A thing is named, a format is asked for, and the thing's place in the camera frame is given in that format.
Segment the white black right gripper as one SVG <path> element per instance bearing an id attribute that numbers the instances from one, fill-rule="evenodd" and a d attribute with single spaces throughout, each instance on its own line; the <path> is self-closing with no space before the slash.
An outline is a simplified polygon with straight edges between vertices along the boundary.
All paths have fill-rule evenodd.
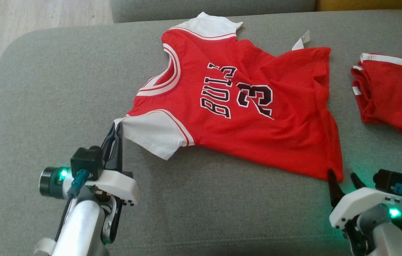
<path id="1" fill-rule="evenodd" d="M 333 211 L 329 216 L 333 228 L 344 229 L 347 221 L 375 207 L 376 205 L 398 203 L 402 196 L 368 188 L 356 173 L 351 173 L 351 180 L 356 189 L 344 194 L 332 169 L 327 172 L 330 203 Z"/>

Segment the red white-trimmed shorts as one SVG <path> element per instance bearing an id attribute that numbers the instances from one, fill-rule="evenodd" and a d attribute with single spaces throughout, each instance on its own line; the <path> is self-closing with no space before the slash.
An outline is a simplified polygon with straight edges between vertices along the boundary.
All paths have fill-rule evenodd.
<path id="1" fill-rule="evenodd" d="M 402 133 L 402 57 L 362 53 L 351 74 L 362 122 Z"/>

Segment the yellow sofa backrest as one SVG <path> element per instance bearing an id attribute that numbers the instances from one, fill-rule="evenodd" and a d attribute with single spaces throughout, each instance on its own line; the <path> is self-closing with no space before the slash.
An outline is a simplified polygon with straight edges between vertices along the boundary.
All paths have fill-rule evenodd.
<path id="1" fill-rule="evenodd" d="M 316 11 L 380 9 L 402 9 L 402 0 L 316 0 Z"/>

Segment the grey fabric sofa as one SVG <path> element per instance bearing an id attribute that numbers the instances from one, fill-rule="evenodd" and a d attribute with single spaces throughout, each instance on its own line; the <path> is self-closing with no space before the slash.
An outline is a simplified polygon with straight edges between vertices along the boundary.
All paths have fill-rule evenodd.
<path id="1" fill-rule="evenodd" d="M 307 30 L 308 47 L 330 47 L 330 98 L 345 179 L 368 186 L 379 169 L 402 173 L 402 135 L 362 123 L 350 69 L 361 53 L 402 57 L 402 10 L 306 12 L 230 17 L 239 39 L 279 55 Z M 66 166 L 79 147 L 100 145 L 137 90 L 165 70 L 161 36 L 182 20 L 34 31 L 0 58 L 0 256 L 32 256 L 54 238 L 64 200 L 42 197 L 48 166 Z M 326 182 L 202 147 L 168 161 L 124 142 L 124 169 L 141 190 L 125 207 L 112 256 L 350 256 L 331 227 Z"/>

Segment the grey rounded sofa cushion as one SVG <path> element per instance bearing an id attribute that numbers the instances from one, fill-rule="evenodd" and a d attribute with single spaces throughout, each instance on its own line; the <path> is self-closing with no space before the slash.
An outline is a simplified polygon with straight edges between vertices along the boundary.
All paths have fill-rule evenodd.
<path id="1" fill-rule="evenodd" d="M 316 0 L 110 0 L 114 23 L 313 12 Z"/>

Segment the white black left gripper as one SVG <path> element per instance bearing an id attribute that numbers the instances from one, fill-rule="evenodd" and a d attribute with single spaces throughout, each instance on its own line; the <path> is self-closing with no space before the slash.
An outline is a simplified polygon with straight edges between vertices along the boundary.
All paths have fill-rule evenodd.
<path id="1" fill-rule="evenodd" d="M 94 201 L 99 205 L 107 205 L 109 199 L 101 201 L 94 195 L 96 191 L 103 191 L 110 194 L 110 197 L 117 197 L 125 203 L 138 205 L 141 193 L 137 182 L 119 172 L 123 169 L 123 126 L 121 123 L 112 123 L 101 148 L 103 167 L 109 170 L 104 170 L 96 181 L 86 181 L 78 196 L 73 200 L 73 204 Z"/>

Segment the red white basketball jersey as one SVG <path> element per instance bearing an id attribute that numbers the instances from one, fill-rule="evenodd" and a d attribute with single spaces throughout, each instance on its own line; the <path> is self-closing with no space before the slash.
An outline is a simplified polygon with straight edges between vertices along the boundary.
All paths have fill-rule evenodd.
<path id="1" fill-rule="evenodd" d="M 300 38 L 279 56 L 237 39 L 242 22 L 204 12 L 162 34 L 168 67 L 139 89 L 114 127 L 169 159 L 202 146 L 258 164 L 344 178 L 336 121 L 328 109 L 329 47 Z"/>

